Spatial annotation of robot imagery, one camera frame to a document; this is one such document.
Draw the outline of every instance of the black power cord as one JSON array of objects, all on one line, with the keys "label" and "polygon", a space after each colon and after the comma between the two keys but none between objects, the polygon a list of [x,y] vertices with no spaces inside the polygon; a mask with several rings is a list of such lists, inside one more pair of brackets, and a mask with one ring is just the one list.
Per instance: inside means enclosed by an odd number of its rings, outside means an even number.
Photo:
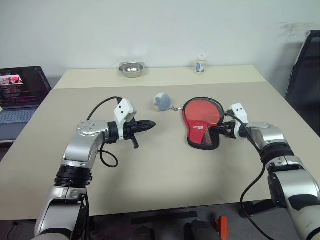
[{"label": "black power cord", "polygon": [[233,118],[234,120],[237,120],[237,121],[244,127],[244,129],[245,129],[245,131],[246,131],[246,133],[247,133],[248,141],[254,146],[255,150],[256,150],[258,153],[260,153],[260,149],[257,147],[257,145],[256,145],[256,143],[255,143],[255,141],[254,141],[251,133],[249,132],[247,126],[246,126],[239,118],[237,118],[236,116],[234,116],[234,115],[232,115],[232,114],[230,114],[230,113],[225,112],[224,115],[225,115],[225,116],[229,116],[229,117]]},{"label": "black power cord", "polygon": [[10,239],[9,239],[10,234],[11,234],[11,232],[13,231],[13,229],[15,228],[15,226],[18,226],[18,223],[17,223],[16,221],[13,221],[13,222],[12,222],[12,227],[11,227],[10,231],[8,232],[8,234],[7,234],[7,236],[6,236],[6,239],[7,239],[7,240],[10,240]]},{"label": "black power cord", "polygon": [[[117,157],[115,155],[113,155],[111,152],[104,150],[105,144],[106,144],[106,142],[102,143],[102,145],[100,147],[100,150],[98,151],[100,153],[100,160],[105,166],[107,166],[109,168],[115,168],[115,167],[117,167],[119,165],[119,161],[118,161]],[[115,165],[110,165],[110,164],[106,163],[104,158],[103,158],[103,153],[111,155],[115,160]]]},{"label": "black power cord", "polygon": [[104,103],[112,100],[112,99],[116,99],[118,101],[118,103],[122,100],[121,97],[119,96],[112,96],[112,97],[109,97],[105,100],[103,100],[102,102],[100,102],[97,106],[95,106],[95,108],[90,112],[89,116],[87,117],[87,120],[90,120],[90,118],[92,117],[92,115],[95,113],[95,111]]},{"label": "black power cord", "polygon": [[85,194],[85,206],[86,206],[86,220],[85,220],[85,232],[84,240],[90,240],[90,206],[89,206],[89,197],[88,193]]},{"label": "black power cord", "polygon": [[[112,96],[112,97],[109,97],[105,100],[103,100],[102,102],[100,102],[97,106],[95,106],[95,108],[90,112],[89,116],[87,117],[86,120],[90,120],[92,115],[95,113],[95,111],[104,103],[110,101],[110,100],[113,100],[113,99],[116,99],[118,103],[121,102],[122,98],[119,97],[119,96]],[[100,147],[100,150],[98,152],[100,152],[100,160],[101,162],[109,167],[109,168],[115,168],[119,165],[119,161],[117,159],[117,157],[115,155],[113,155],[111,152],[108,152],[108,151],[105,151],[104,150],[104,146],[105,146],[106,142],[102,143],[101,147]],[[107,153],[109,155],[111,155],[116,164],[115,165],[109,165],[105,162],[104,160],[104,157],[103,157],[103,153]],[[90,240],[91,237],[90,237],[90,206],[89,206],[89,198],[88,198],[88,193],[85,195],[85,205],[86,205],[86,222],[85,222],[85,232],[84,232],[84,240]]]},{"label": "black power cord", "polygon": [[[237,118],[236,116],[230,114],[230,113],[227,113],[225,112],[224,113],[225,116],[229,116],[233,119],[235,119],[236,121],[238,121],[245,129],[246,133],[247,133],[247,139],[248,141],[254,146],[254,148],[256,149],[256,151],[258,153],[260,153],[260,149],[258,148],[258,146],[256,145],[249,129],[247,128],[247,126],[239,119]],[[248,215],[247,211],[246,211],[246,208],[245,208],[245,205],[244,205],[244,197],[245,195],[247,194],[247,192],[262,178],[262,176],[264,175],[266,171],[266,165],[263,164],[262,166],[262,170],[260,172],[260,174],[256,177],[255,180],[253,180],[252,183],[250,183],[250,185],[243,191],[243,193],[241,194],[241,197],[240,197],[240,206],[241,206],[241,209],[244,213],[244,215],[246,216],[246,218],[252,223],[252,225],[263,235],[265,236],[267,239],[269,240],[274,240],[272,237],[270,237],[269,235],[267,235],[254,221],[253,219]]]}]

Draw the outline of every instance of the white bottle cap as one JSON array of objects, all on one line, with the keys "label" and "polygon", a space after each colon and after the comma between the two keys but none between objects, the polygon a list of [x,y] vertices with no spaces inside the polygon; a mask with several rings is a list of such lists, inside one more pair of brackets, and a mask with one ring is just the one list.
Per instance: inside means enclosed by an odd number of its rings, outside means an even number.
[{"label": "white bottle cap", "polygon": [[199,60],[199,61],[205,61],[205,60],[207,60],[207,54],[203,54],[203,53],[201,53],[201,54],[198,54],[197,56],[197,59]]}]

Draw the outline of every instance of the laptop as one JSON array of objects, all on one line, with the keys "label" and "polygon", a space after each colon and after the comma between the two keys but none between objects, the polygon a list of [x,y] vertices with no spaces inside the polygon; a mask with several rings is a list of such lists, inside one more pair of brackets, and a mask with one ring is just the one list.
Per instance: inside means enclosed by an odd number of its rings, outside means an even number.
[{"label": "laptop", "polygon": [[0,69],[0,143],[13,143],[51,91],[40,66]]}]

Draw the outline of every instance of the white wall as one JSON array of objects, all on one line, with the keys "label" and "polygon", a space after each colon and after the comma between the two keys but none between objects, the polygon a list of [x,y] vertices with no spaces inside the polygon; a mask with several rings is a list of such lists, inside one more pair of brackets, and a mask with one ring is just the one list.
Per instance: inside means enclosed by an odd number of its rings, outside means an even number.
[{"label": "white wall", "polygon": [[0,68],[253,64],[284,93],[320,0],[0,0]]}]

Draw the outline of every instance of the table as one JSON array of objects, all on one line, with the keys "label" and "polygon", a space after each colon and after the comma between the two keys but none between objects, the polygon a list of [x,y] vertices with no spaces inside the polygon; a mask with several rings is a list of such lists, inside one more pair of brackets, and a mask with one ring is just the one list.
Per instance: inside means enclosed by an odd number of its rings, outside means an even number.
[{"label": "table", "polygon": [[[181,113],[157,112],[153,107],[153,97],[160,92],[168,93],[175,106],[199,96],[214,98],[225,109],[241,102],[250,121],[268,122],[283,130],[294,153],[320,183],[320,138],[259,77],[256,82],[228,84],[99,87],[101,83],[92,83],[88,84],[91,88],[81,84],[67,88],[72,78],[66,76],[71,72],[77,75],[76,70],[67,72],[0,162],[0,220],[39,216],[77,124],[110,96],[129,99],[138,111],[137,120],[152,120],[157,126],[137,133],[139,149],[133,149],[131,141],[107,146],[119,159],[117,168],[107,168],[97,158],[88,186],[92,216],[239,202],[242,191],[259,174],[260,158],[245,139],[221,137],[219,148],[213,151],[191,148]],[[92,119],[112,121],[115,106],[115,102],[106,103]],[[265,174],[245,201],[268,198]]]},{"label": "table", "polygon": [[203,84],[255,83],[266,80],[252,65],[207,67],[195,74],[191,67],[146,68],[138,78],[126,78],[118,69],[69,69],[55,89],[181,86]]}]

